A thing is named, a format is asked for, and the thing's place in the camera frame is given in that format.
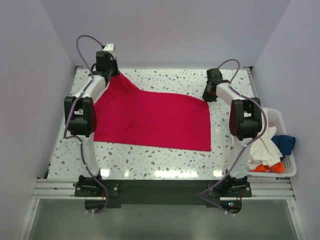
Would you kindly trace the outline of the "red t shirt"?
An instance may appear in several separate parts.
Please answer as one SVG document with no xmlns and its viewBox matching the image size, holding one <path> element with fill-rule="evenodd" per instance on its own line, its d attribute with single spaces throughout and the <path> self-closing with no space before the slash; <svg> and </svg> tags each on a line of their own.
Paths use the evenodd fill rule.
<svg viewBox="0 0 320 240">
<path fill-rule="evenodd" d="M 96 142 L 211 150 L 209 106 L 195 97 L 141 90 L 120 74 L 94 108 Z"/>
</svg>

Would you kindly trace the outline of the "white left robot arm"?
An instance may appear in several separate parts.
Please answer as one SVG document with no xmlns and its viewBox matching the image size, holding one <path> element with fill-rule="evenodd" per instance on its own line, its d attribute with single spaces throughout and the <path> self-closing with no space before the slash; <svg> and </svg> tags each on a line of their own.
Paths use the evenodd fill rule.
<svg viewBox="0 0 320 240">
<path fill-rule="evenodd" d="M 112 77 L 120 74 L 114 50 L 96 52 L 95 70 L 91 71 L 86 84 L 75 95 L 64 99 L 65 139 L 79 141 L 80 159 L 90 177 L 96 177 L 100 168 L 96 160 L 94 134 L 97 129 L 95 101 L 105 91 Z"/>
</svg>

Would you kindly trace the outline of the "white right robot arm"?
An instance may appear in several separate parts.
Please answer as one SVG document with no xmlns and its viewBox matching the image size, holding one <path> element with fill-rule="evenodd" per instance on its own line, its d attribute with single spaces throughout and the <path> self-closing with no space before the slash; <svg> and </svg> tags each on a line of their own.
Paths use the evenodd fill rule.
<svg viewBox="0 0 320 240">
<path fill-rule="evenodd" d="M 252 141 L 263 129 L 263 112 L 257 97 L 248 97 L 232 87 L 229 80 L 223 79 L 218 68 L 206 71 L 206 86 L 202 99 L 207 102 L 223 100 L 230 107 L 229 131 L 233 137 L 234 163 L 227 173 L 236 179 L 247 175 L 247 166 Z"/>
</svg>

